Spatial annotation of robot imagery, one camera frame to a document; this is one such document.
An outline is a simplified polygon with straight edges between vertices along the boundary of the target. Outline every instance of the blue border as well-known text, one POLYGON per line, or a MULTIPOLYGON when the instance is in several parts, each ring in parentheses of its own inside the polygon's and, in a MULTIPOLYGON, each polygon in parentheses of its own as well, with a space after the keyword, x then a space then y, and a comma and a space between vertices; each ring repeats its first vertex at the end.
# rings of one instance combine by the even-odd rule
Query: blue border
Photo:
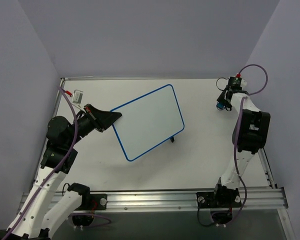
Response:
POLYGON ((115 125, 112 125, 112 127, 113 127, 113 129, 114 129, 114 132, 115 132, 115 135, 116 135, 116 137, 118 138, 118 141, 119 141, 120 146, 121 146, 121 148, 122 148, 122 151, 123 151, 123 153, 124 153, 124 156, 125 156, 125 158, 126 158, 129 162, 132 162, 132 161, 134 161, 134 160, 140 158, 141 156, 143 156, 143 155, 146 154, 147 152, 149 152, 149 151, 151 151, 152 149, 158 147, 160 144, 163 144, 165 141, 169 140, 170 138, 172 138, 173 136, 177 135, 178 133, 182 132, 182 131, 185 129, 185 122, 184 122, 184 119, 183 119, 182 114, 181 114, 181 110, 180 110, 180 107, 179 107, 179 103, 178 103, 178 99, 177 99, 177 96, 176 96, 176 92, 175 92, 174 86, 172 86, 171 84, 164 85, 164 86, 162 86, 162 87, 160 87, 160 88, 158 88, 158 89, 156 89, 156 90, 153 90, 153 91, 151 91, 151 92, 148 92, 147 94, 142 95, 142 96, 140 96, 140 97, 138 97, 138 98, 136 98, 136 99, 134 99, 134 100, 128 101, 127 103, 125 103, 125 104, 123 104, 123 105, 117 106, 117 107, 115 107, 114 109, 112 109, 112 110, 110 111, 110 112, 113 112, 113 111, 115 111, 115 110, 117 110, 117 109, 119 109, 119 108, 122 108, 122 107, 125 106, 125 105, 128 105, 128 104, 130 104, 130 103, 132 103, 132 102, 134 102, 134 101, 136 101, 136 100, 138 100, 138 99, 141 99, 141 98, 143 98, 143 97, 145 97, 145 96, 148 96, 149 94, 152 94, 152 93, 154 93, 154 92, 156 92, 156 91, 159 91, 160 89, 166 88, 166 87, 168 87, 168 86, 171 86, 171 88, 172 88, 172 91, 173 91, 173 94, 174 94, 174 97, 175 97, 175 101, 176 101, 176 104, 177 104, 178 109, 179 109, 179 113, 180 113, 180 117, 181 117, 181 120, 182 120, 183 128, 182 128, 180 131, 178 131, 177 133, 175 133, 175 134, 173 134, 172 136, 168 137, 166 140, 163 140, 163 141, 160 142, 159 144, 157 144, 157 145, 155 145, 154 147, 150 148, 149 150, 145 151, 145 152, 142 153, 141 155, 135 157, 134 159, 129 159, 128 156, 127 156, 127 154, 126 154, 125 148, 124 148, 124 146, 122 145, 122 142, 121 142, 121 140, 120 140, 120 137, 119 137, 119 135, 118 135, 118 132, 117 132, 117 130, 116 130, 115 125))

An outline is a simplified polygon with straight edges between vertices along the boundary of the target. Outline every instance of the purple cable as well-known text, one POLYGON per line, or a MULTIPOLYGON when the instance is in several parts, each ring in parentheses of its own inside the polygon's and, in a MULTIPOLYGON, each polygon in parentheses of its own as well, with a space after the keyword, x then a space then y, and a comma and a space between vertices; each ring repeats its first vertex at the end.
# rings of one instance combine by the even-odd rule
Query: purple cable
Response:
POLYGON ((24 217, 27 210, 30 208, 31 204, 33 203, 33 201, 36 199, 39 192, 41 191, 41 189, 42 189, 41 187, 43 187, 47 183, 47 181, 51 178, 51 176, 55 173, 55 171, 57 171, 64 164, 67 157, 69 156, 72 149, 74 148, 74 145, 76 144, 77 135, 78 135, 78 120, 77 120, 77 117, 76 117, 76 112, 75 112, 70 100, 68 99, 67 95, 65 94, 65 90, 63 88, 61 88, 60 86, 58 87, 58 90, 60 91, 60 93, 62 94, 62 96, 66 100, 66 102, 68 103, 68 105, 71 109, 71 112, 73 114, 73 118, 74 118, 74 137, 73 137, 73 141, 72 141, 71 146, 70 146, 68 152, 66 153, 66 155, 62 158, 62 160, 59 162, 59 164, 48 174, 48 176, 43 180, 43 182, 40 184, 40 187, 34 192, 32 197, 30 198, 29 202, 24 207, 24 210, 21 213, 21 215, 19 216, 18 220, 15 222, 15 224, 12 226, 12 228, 7 232, 7 234, 2 238, 2 240, 6 240, 9 237, 9 235, 16 229, 16 227, 20 223, 21 219, 24 217))
POLYGON ((104 222, 104 223, 99 223, 99 224, 95 224, 95 225, 90 225, 90 226, 85 226, 85 229, 90 229, 90 228, 95 228, 95 227, 101 227, 101 226, 105 226, 105 225, 109 225, 112 223, 111 219, 105 216, 101 216, 101 215, 96 215, 94 213, 71 213, 69 215, 69 217, 73 217, 73 216, 91 216, 91 217, 95 217, 95 218, 99 218, 99 219, 104 219, 107 220, 108 222, 104 222))
MULTIPOLYGON (((248 96, 252 96, 252 95, 255 95, 255 94, 258 94, 258 93, 261 93, 267 86, 268 84, 268 73, 267 71, 260 65, 258 64, 249 64, 245 67, 243 67, 240 71, 239 71, 239 74, 241 74, 241 72, 248 68, 248 67, 251 67, 251 66, 255 66, 255 67, 258 67, 260 69, 263 70, 264 74, 265 74, 265 83, 264 83, 264 86, 259 90, 259 91, 256 91, 256 92, 253 92, 253 93, 250 93, 248 94, 248 96)), ((248 97, 243 97, 241 99, 241 103, 240 103, 240 110, 239 110, 239 116, 238 116, 238 120, 237 120, 237 123, 236 123, 236 126, 240 126, 241 125, 241 120, 242 120, 242 115, 243 115, 243 108, 244 108, 244 101, 245 99, 247 99, 248 97)), ((240 128, 237 127, 236 128, 236 131, 235 131, 235 138, 234 138, 234 146, 233 146, 233 158, 234 158, 234 166, 235 166, 235 170, 236 170, 236 173, 238 174, 238 178, 240 180, 240 182, 242 183, 243 185, 243 188, 244 188, 244 200, 242 202, 242 205, 241 207, 239 208, 238 212, 236 213, 236 215, 232 218, 231 221, 229 221, 227 223, 230 224, 230 223, 233 223, 237 217, 239 216, 239 214, 241 213, 242 209, 244 208, 245 204, 246 204, 246 201, 247 201, 247 195, 248 195, 248 191, 247 191, 247 186, 244 182, 244 180, 242 179, 242 177, 240 176, 240 172, 239 172, 239 168, 238 168, 238 162, 237 162, 237 149, 238 149, 238 138, 239 138, 239 133, 240 133, 240 128)))

